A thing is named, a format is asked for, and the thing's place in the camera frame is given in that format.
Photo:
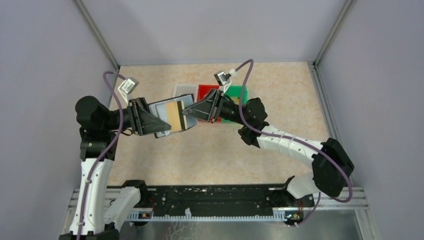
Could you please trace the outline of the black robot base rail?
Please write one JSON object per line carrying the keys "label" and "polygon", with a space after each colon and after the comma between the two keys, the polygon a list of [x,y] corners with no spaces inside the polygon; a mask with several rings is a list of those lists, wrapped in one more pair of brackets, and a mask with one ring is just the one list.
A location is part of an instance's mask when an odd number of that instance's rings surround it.
{"label": "black robot base rail", "polygon": [[284,183],[230,185],[156,185],[143,192],[127,221],[152,222],[300,222],[315,205],[309,194],[292,197]]}

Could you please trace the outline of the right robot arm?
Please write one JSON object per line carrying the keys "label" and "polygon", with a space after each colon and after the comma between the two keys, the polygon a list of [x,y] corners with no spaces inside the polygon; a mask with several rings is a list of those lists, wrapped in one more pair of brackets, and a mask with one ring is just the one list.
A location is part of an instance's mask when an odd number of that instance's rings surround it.
{"label": "right robot arm", "polygon": [[[260,98],[236,104],[219,89],[211,89],[200,101],[185,107],[182,113],[205,122],[221,118],[242,127],[238,134],[248,146],[279,152],[300,161],[309,172],[290,178],[286,191],[295,199],[306,195],[324,193],[338,202],[349,202],[353,197],[350,176],[355,166],[348,154],[334,138],[316,141],[301,138],[270,125]],[[348,197],[339,196],[344,188]]]}

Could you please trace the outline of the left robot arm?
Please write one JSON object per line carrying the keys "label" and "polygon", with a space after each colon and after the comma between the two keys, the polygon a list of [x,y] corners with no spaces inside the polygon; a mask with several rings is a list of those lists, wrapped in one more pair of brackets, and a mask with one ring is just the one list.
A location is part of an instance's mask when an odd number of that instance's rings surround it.
{"label": "left robot arm", "polygon": [[111,111],[93,96],[75,105],[81,136],[81,182],[75,215],[61,240],[117,240],[123,223],[134,207],[153,201],[143,180],[126,180],[119,196],[106,209],[109,175],[116,158],[120,133],[145,136],[167,131],[171,126],[151,114],[143,97],[132,99],[127,108]]}

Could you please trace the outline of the gold card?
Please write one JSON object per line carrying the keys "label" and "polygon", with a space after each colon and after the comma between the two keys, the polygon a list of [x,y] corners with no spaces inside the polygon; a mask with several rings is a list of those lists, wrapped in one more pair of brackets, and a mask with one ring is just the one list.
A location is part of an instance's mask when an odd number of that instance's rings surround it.
{"label": "gold card", "polygon": [[178,133],[188,129],[187,117],[182,114],[185,108],[182,100],[165,103],[167,123],[171,125],[170,133]]}

